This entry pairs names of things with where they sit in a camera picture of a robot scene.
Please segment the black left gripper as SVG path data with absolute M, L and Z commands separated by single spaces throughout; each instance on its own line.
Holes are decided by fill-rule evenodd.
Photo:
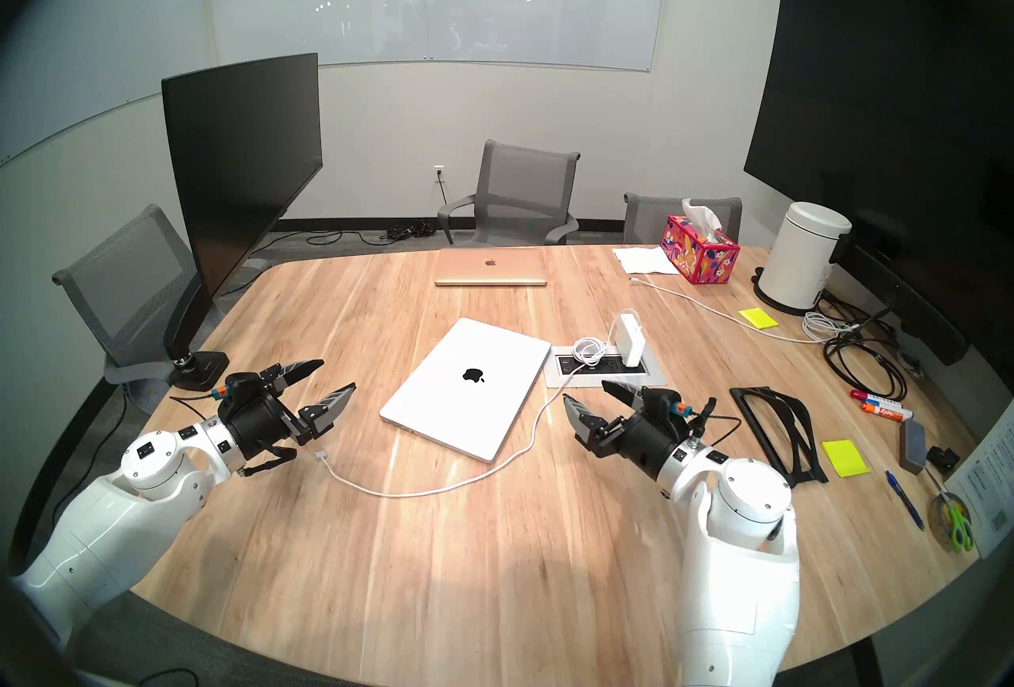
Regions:
M 286 389 L 324 366 L 322 359 L 275 363 L 265 372 L 234 372 L 212 391 L 219 401 L 217 417 L 227 428 L 246 460 L 269 453 L 275 460 L 294 460 L 295 448 L 277 447 L 281 439 L 304 446 L 325 433 L 342 415 L 357 389 L 350 383 L 329 393 L 319 403 L 305 406 L 298 416 L 281 401 Z

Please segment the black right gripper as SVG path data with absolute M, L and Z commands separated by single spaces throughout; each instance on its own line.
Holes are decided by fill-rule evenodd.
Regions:
M 683 403 L 679 392 L 667 388 L 636 387 L 603 380 L 602 389 L 633 410 L 611 423 L 593 414 L 569 394 L 563 394 L 565 414 L 576 441 L 592 455 L 620 455 L 647 476 L 656 479 L 683 444 L 700 441 L 705 433 L 705 410 Z

